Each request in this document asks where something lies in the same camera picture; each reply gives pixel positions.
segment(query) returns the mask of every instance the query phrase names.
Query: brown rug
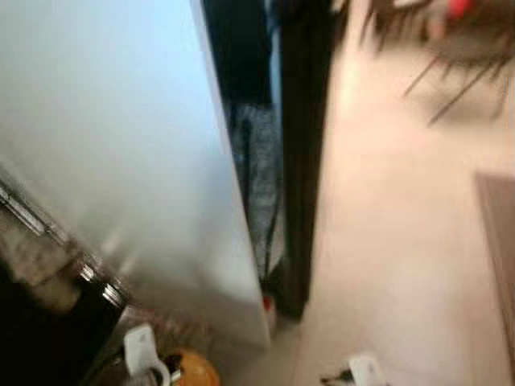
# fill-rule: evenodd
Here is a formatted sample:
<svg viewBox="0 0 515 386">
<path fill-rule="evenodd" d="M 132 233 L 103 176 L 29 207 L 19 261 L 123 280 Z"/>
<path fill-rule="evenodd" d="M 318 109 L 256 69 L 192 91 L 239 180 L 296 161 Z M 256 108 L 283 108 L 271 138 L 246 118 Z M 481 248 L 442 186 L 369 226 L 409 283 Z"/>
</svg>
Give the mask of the brown rug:
<svg viewBox="0 0 515 386">
<path fill-rule="evenodd" d="M 515 179 L 477 175 L 477 186 L 490 255 L 497 278 L 501 309 L 515 374 Z"/>
</svg>

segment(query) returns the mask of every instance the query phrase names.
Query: chair leg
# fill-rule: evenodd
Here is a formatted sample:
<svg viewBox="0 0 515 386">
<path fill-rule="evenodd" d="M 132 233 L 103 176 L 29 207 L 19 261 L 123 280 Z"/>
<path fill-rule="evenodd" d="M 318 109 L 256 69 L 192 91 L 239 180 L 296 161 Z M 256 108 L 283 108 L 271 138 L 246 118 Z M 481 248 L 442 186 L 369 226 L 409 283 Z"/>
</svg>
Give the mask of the chair leg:
<svg viewBox="0 0 515 386">
<path fill-rule="evenodd" d="M 398 18 L 398 25 L 396 31 L 396 39 L 401 39 L 404 35 L 404 28 L 406 27 L 406 20 L 408 18 L 408 14 L 406 12 L 402 13 Z"/>
<path fill-rule="evenodd" d="M 383 51 L 383 47 L 386 43 L 386 37 L 388 36 L 389 29 L 392 27 L 392 21 L 388 20 L 385 22 L 385 25 L 383 26 L 383 31 L 381 32 L 381 37 L 379 39 L 379 44 L 377 45 L 376 54 Z"/>
<path fill-rule="evenodd" d="M 408 15 L 406 27 L 408 29 L 408 36 L 410 38 L 413 36 L 413 24 L 414 24 L 414 20 L 416 17 L 417 17 L 417 14 L 415 14 L 415 13 L 410 13 Z"/>
<path fill-rule="evenodd" d="M 493 119 L 497 119 L 501 116 L 503 109 L 505 108 L 506 101 L 508 100 L 508 91 L 509 91 L 509 83 L 511 81 L 512 72 L 506 76 L 505 82 L 502 84 L 501 94 L 499 96 L 499 101 L 497 102 L 497 107 L 492 115 Z"/>
<path fill-rule="evenodd" d="M 379 36 L 385 28 L 385 21 L 387 18 L 383 14 L 375 13 L 373 21 L 373 32 L 376 36 Z"/>
<path fill-rule="evenodd" d="M 452 70 L 452 62 L 449 62 L 449 63 L 447 63 L 447 66 L 445 66 L 445 70 L 443 71 L 442 80 L 445 80 L 449 76 L 449 73 L 451 72 L 451 70 Z"/>
<path fill-rule="evenodd" d="M 365 35 L 367 33 L 367 27 L 370 24 L 370 20 L 372 20 L 373 17 L 373 7 L 370 5 L 369 11 L 367 12 L 367 15 L 365 16 L 365 21 L 363 22 L 363 27 L 361 28 L 361 37 L 360 37 L 360 46 L 363 45 L 363 41 L 365 40 Z"/>
<path fill-rule="evenodd" d="M 480 81 L 480 79 L 484 76 L 484 74 L 487 73 L 487 71 L 492 68 L 492 65 L 489 64 L 485 68 L 483 68 L 477 75 L 474 77 L 474 79 L 465 85 L 462 90 L 454 97 L 452 98 L 445 106 L 443 106 L 440 111 L 438 111 L 429 121 L 429 125 L 433 125 L 439 118 L 441 118 L 452 106 L 456 104 L 457 101 L 461 99 L 465 93 L 470 90 L 477 82 Z"/>
<path fill-rule="evenodd" d="M 463 72 L 463 83 L 462 83 L 462 87 L 465 87 L 465 84 L 468 83 L 468 77 L 470 76 L 470 71 L 471 71 L 472 67 L 470 64 L 467 64 L 465 65 L 465 71 Z"/>
<path fill-rule="evenodd" d="M 438 62 L 438 60 L 440 59 L 440 57 L 437 55 L 433 58 L 433 60 L 427 65 L 426 68 L 424 68 L 424 70 L 420 73 L 420 75 L 417 76 L 417 79 L 415 79 L 413 81 L 412 84 L 410 84 L 410 86 L 405 90 L 404 92 L 404 97 L 407 97 L 408 94 L 410 94 L 410 92 L 415 88 L 415 86 L 418 84 L 418 82 L 420 82 L 420 80 L 422 80 L 422 78 L 429 72 L 429 70 L 432 69 L 432 67 L 436 64 L 436 62 Z"/>
<path fill-rule="evenodd" d="M 492 76 L 490 76 L 490 81 L 491 82 L 494 82 L 495 80 L 497 80 L 497 78 L 499 77 L 499 75 L 501 74 L 501 71 L 502 71 L 502 68 L 506 65 L 508 61 L 507 60 L 502 60 L 493 70 L 493 74 Z"/>
<path fill-rule="evenodd" d="M 418 36 L 418 40 L 420 43 L 426 43 L 429 40 L 429 36 L 427 34 L 427 24 L 429 23 L 429 17 L 423 16 L 420 27 L 420 35 Z"/>
</svg>

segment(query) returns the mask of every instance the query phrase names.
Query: chair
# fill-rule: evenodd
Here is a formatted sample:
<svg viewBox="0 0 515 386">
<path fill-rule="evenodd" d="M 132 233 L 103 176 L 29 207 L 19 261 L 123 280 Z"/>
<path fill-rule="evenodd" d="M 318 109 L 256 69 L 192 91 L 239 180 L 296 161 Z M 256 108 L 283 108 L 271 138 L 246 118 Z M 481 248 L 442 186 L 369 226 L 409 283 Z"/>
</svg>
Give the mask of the chair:
<svg viewBox="0 0 515 386">
<path fill-rule="evenodd" d="M 414 17 L 432 3 L 433 0 L 413 0 L 405 5 L 396 5 L 395 0 L 370 0 L 369 10 L 361 28 L 360 45 L 365 40 L 367 28 L 376 16 L 376 32 L 380 35 L 377 52 L 385 45 L 386 37 L 394 24 L 398 25 L 397 36 L 410 27 Z"/>
<path fill-rule="evenodd" d="M 417 84 L 438 63 L 444 63 L 444 80 L 453 68 L 462 68 L 468 74 L 477 70 L 471 80 L 463 83 L 461 90 L 430 120 L 430 125 L 441 118 L 475 84 L 491 73 L 490 80 L 497 80 L 515 54 L 513 40 L 513 6 L 511 0 L 484 0 L 460 25 L 453 26 L 448 36 L 434 42 L 431 49 L 435 56 L 404 92 L 408 96 Z M 512 71 L 501 86 L 501 94 L 493 117 L 499 117 L 504 108 Z"/>
</svg>

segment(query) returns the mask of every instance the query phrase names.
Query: black object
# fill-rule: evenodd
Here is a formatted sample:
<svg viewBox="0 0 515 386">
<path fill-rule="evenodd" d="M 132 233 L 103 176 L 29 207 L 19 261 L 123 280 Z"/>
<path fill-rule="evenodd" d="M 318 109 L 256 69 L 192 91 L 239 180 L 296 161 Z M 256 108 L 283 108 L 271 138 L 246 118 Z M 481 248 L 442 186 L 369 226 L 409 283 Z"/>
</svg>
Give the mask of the black object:
<svg viewBox="0 0 515 386">
<path fill-rule="evenodd" d="M 82 295 L 66 315 L 45 310 L 0 265 L 2 376 L 20 384 L 79 384 L 122 314 L 99 282 L 76 283 Z"/>
<path fill-rule="evenodd" d="M 180 369 L 180 363 L 182 360 L 183 356 L 181 354 L 170 355 L 164 360 L 170 374 L 173 374 Z"/>
<path fill-rule="evenodd" d="M 322 378 L 320 382 L 322 384 L 329 385 L 330 382 L 342 381 L 342 382 L 354 382 L 354 377 L 352 376 L 352 372 L 350 370 L 343 370 L 338 376 Z"/>
<path fill-rule="evenodd" d="M 348 2 L 340 14 L 332 13 L 330 0 L 282 0 L 278 5 L 286 255 L 272 272 L 267 287 L 274 293 L 280 311 L 301 318 L 311 286 L 330 63 L 338 23 L 347 21 Z"/>
<path fill-rule="evenodd" d="M 204 0 L 216 75 L 232 103 L 270 104 L 270 39 L 262 0 Z"/>
</svg>

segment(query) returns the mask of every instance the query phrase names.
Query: white plastic object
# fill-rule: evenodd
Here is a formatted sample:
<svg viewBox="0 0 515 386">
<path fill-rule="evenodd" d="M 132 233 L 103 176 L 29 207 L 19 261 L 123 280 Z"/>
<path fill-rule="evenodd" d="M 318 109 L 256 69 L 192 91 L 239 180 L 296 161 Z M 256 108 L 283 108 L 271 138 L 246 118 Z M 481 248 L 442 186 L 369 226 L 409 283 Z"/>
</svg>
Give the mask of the white plastic object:
<svg viewBox="0 0 515 386">
<path fill-rule="evenodd" d="M 127 332 L 123 338 L 126 352 L 126 366 L 130 376 L 138 376 L 151 369 L 161 375 L 162 386 L 170 386 L 170 372 L 166 364 L 161 362 L 155 349 L 152 327 L 142 324 Z"/>
<path fill-rule="evenodd" d="M 373 355 L 353 356 L 348 364 L 356 386 L 387 386 L 381 367 Z"/>
</svg>

